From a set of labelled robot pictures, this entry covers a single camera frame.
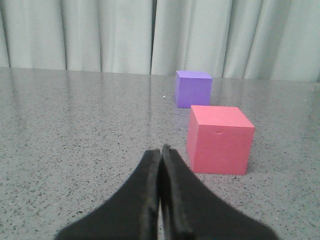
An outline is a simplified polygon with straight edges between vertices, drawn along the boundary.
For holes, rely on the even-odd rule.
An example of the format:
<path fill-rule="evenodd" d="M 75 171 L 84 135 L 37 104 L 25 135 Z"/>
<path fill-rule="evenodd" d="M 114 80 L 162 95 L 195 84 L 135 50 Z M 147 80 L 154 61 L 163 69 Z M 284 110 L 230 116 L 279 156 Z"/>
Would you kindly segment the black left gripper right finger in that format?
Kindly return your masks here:
<path fill-rule="evenodd" d="M 211 192 L 167 144 L 162 148 L 160 199 L 168 240 L 278 239 L 271 228 Z"/>

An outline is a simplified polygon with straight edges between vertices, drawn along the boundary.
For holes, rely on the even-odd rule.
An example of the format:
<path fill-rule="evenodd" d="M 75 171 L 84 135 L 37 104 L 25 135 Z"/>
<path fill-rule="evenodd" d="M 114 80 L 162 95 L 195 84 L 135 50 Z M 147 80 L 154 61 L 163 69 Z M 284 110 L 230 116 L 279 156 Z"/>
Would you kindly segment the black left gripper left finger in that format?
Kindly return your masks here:
<path fill-rule="evenodd" d="M 156 240 L 161 153 L 147 150 L 134 172 L 104 204 L 62 229 L 58 240 Z"/>

